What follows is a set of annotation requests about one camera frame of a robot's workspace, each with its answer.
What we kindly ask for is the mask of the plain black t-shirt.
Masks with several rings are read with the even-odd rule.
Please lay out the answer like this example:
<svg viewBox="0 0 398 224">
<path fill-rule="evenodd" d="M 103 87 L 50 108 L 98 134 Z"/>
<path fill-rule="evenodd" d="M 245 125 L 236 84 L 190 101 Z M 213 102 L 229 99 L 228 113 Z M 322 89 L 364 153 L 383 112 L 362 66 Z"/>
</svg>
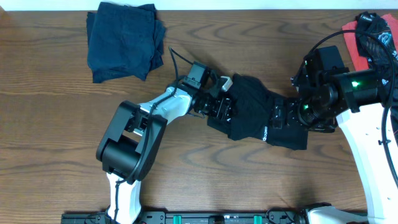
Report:
<svg viewBox="0 0 398 224">
<path fill-rule="evenodd" d="M 287 98 L 268 90 L 256 77 L 233 75 L 233 84 L 228 90 L 233 101 L 233 115 L 228 121 L 208 118 L 207 125 L 238 141 L 256 138 L 272 146 L 291 150 L 306 150 L 308 131 L 299 124 L 292 103 L 295 98 Z M 273 127 L 272 117 L 276 103 L 282 103 L 282 114 L 286 117 L 281 129 Z"/>
</svg>

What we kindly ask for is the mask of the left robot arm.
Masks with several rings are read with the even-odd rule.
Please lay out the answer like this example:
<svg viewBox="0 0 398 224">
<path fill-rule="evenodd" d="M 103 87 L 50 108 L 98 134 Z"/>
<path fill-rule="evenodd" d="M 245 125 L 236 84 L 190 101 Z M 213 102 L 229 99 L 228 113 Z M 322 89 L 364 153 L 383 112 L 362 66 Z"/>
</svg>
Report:
<svg viewBox="0 0 398 224">
<path fill-rule="evenodd" d="M 167 125 L 191 110 L 227 119 L 229 88 L 229 84 L 208 90 L 171 85 L 146 103 L 123 101 L 118 106 L 96 152 L 111 187 L 107 223 L 134 223 L 138 219 L 141 182 L 155 161 Z"/>
</svg>

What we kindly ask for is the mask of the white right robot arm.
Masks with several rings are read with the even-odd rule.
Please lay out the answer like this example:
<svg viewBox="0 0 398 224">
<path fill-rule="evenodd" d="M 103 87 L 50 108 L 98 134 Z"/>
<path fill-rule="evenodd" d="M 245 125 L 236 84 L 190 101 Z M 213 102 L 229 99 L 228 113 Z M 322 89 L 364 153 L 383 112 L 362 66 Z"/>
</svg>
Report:
<svg viewBox="0 0 398 224">
<path fill-rule="evenodd" d="M 291 82 L 299 99 L 290 106 L 290 117 L 308 131 L 342 130 L 367 204 L 367 214 L 359 215 L 317 203 L 298 212 L 294 222 L 397 223 L 397 144 L 381 77 L 374 70 L 301 68 Z"/>
</svg>

